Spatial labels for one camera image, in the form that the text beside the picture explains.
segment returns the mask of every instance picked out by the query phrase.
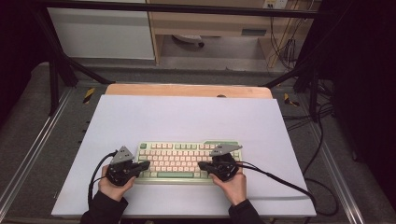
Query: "white table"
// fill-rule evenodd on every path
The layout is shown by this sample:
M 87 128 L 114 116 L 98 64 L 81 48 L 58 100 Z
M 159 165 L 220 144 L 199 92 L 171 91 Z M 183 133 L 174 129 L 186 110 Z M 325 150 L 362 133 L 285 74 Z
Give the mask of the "white table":
M 126 146 L 135 154 L 141 141 L 212 139 L 239 141 L 243 161 L 306 189 L 276 100 L 103 95 L 52 214 L 72 218 L 88 210 L 92 173 L 115 149 Z M 247 196 L 261 216 L 316 215 L 302 193 L 257 172 L 244 172 Z M 230 206 L 217 186 L 135 184 L 125 198 L 130 204 L 124 216 L 136 218 L 227 217 Z

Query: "hand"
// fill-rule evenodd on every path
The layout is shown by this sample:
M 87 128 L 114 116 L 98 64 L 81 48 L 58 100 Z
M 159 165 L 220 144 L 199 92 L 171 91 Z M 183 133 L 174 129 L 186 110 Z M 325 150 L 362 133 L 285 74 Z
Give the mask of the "hand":
M 225 196 L 233 206 L 247 199 L 247 177 L 242 173 L 242 167 L 239 167 L 235 176 L 226 182 L 222 182 L 213 174 L 209 176 L 212 177 L 213 183 L 224 191 Z
M 106 175 L 108 165 L 102 167 L 102 176 Z M 99 180 L 99 190 L 114 201 L 121 201 L 123 194 L 134 185 L 136 176 L 132 177 L 124 186 L 113 185 L 106 177 Z

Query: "aluminum rail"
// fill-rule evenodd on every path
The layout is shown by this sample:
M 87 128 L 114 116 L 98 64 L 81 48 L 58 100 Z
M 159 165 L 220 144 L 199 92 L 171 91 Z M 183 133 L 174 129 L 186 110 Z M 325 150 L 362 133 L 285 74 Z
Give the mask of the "aluminum rail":
M 12 177 L 11 181 L 8 183 L 6 190 L 1 195 L 0 223 L 5 218 L 9 207 L 13 203 L 15 197 L 21 189 L 21 186 L 23 185 L 24 180 L 29 175 L 30 170 L 35 164 L 35 161 L 37 160 L 41 149 L 46 144 L 47 139 L 50 137 L 50 134 L 55 127 L 55 124 L 57 123 L 59 117 L 64 111 L 64 108 L 68 102 L 68 98 L 72 91 L 73 88 L 69 88 L 67 91 L 64 92 L 63 96 L 60 99 L 60 106 L 51 117 L 48 117 L 46 123 L 44 124 L 37 138 L 35 139 L 35 142 L 30 147 L 17 172 Z
M 306 97 L 298 94 L 298 98 L 305 114 L 308 114 L 308 101 Z M 317 138 L 317 141 L 319 142 L 320 128 L 318 124 L 310 122 L 310 125 L 311 129 L 314 131 L 314 135 Z M 335 162 L 332 153 L 324 139 L 320 150 L 323 162 L 327 167 L 330 178 L 332 179 L 332 183 L 334 184 L 334 188 L 337 191 L 341 204 L 344 206 L 344 210 L 346 212 L 346 216 L 349 219 L 349 222 L 352 224 L 363 224 L 364 219 L 361 215 L 361 210 L 357 206 L 355 199 L 353 198 L 352 193 L 349 190 L 347 182 L 345 181 L 340 169 L 338 168 L 338 165 Z

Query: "mechanical keyboard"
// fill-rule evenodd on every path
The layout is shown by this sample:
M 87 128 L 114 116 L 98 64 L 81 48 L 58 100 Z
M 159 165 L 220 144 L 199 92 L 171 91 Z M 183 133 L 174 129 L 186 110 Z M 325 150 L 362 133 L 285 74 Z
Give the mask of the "mechanical keyboard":
M 211 184 L 207 171 L 198 161 L 212 161 L 209 156 L 218 144 L 238 145 L 236 141 L 142 142 L 136 153 L 138 162 L 150 161 L 150 167 L 136 179 L 138 184 Z M 241 150 L 231 152 L 241 161 Z

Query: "sleeve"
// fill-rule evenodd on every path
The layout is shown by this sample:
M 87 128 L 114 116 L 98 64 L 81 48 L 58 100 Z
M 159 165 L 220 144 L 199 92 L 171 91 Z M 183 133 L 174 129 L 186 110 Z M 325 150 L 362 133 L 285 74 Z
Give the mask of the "sleeve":
M 228 210 L 230 218 L 233 224 L 262 224 L 264 223 L 257 213 L 253 204 L 246 199 L 243 202 L 237 204 L 236 206 L 231 206 Z
M 90 209 L 81 217 L 81 224 L 117 224 L 128 202 L 122 198 L 120 202 L 107 197 L 98 191 L 92 199 Z

